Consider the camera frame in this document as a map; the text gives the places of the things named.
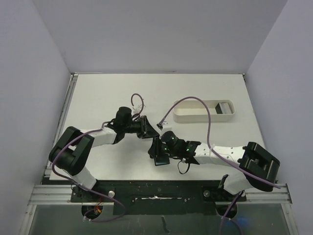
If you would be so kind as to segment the black card holder wallet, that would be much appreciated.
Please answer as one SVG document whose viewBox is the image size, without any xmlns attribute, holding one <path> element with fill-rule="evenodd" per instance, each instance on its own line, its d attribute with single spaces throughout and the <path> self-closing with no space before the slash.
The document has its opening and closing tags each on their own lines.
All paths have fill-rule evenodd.
<svg viewBox="0 0 313 235">
<path fill-rule="evenodd" d="M 168 157 L 156 157 L 154 158 L 155 166 L 168 165 L 170 160 Z"/>
</svg>

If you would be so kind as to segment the stack of silver credit cards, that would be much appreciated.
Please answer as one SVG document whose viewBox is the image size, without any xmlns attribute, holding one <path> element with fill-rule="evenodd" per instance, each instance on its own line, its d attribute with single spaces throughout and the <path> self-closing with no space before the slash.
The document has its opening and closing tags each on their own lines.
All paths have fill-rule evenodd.
<svg viewBox="0 0 313 235">
<path fill-rule="evenodd" d="M 232 110 L 227 102 L 220 102 L 215 107 L 216 114 L 231 115 Z"/>
</svg>

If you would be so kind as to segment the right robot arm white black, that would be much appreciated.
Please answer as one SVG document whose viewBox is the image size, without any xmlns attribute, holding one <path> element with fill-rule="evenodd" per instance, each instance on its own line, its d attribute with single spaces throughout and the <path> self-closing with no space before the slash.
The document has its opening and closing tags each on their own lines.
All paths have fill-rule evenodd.
<svg viewBox="0 0 313 235">
<path fill-rule="evenodd" d="M 209 146 L 204 142 L 179 139 L 172 131 L 167 131 L 153 139 L 148 154 L 156 166 L 167 165 L 170 159 L 177 159 L 188 165 L 235 168 L 238 173 L 227 173 L 220 181 L 218 195 L 223 200 L 249 188 L 271 192 L 277 186 L 280 161 L 256 142 L 239 147 Z"/>
</svg>

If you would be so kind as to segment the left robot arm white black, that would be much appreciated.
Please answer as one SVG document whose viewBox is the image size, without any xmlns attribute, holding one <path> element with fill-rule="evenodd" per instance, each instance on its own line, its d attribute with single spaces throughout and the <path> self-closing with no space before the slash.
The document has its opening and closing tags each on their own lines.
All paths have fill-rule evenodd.
<svg viewBox="0 0 313 235">
<path fill-rule="evenodd" d="M 49 154 L 52 171 L 83 188 L 82 195 L 88 201 L 99 197 L 97 180 L 86 167 L 92 148 L 119 143 L 126 134 L 136 134 L 139 139 L 155 139 L 159 133 L 148 122 L 146 116 L 132 115 L 128 107 L 120 107 L 115 118 L 96 130 L 82 131 L 73 126 L 61 135 Z"/>
</svg>

